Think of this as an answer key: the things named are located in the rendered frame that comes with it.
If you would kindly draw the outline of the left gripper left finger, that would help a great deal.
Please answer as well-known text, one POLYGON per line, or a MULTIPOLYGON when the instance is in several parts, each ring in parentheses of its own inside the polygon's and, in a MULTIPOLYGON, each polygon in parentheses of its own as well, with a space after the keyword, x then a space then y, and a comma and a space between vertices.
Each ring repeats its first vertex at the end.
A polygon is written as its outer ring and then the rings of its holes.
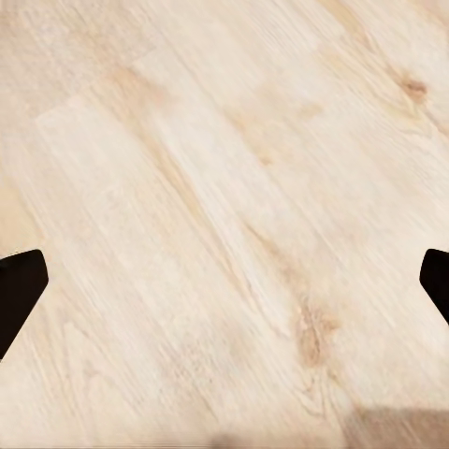
POLYGON ((49 283, 40 249, 0 259, 0 360, 49 283))

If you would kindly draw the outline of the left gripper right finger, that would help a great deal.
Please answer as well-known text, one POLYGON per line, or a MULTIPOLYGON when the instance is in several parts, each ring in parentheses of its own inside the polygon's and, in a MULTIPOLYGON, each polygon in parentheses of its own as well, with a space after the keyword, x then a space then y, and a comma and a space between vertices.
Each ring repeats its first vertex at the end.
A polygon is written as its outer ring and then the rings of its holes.
POLYGON ((449 325, 449 253, 428 249, 419 281, 449 325))

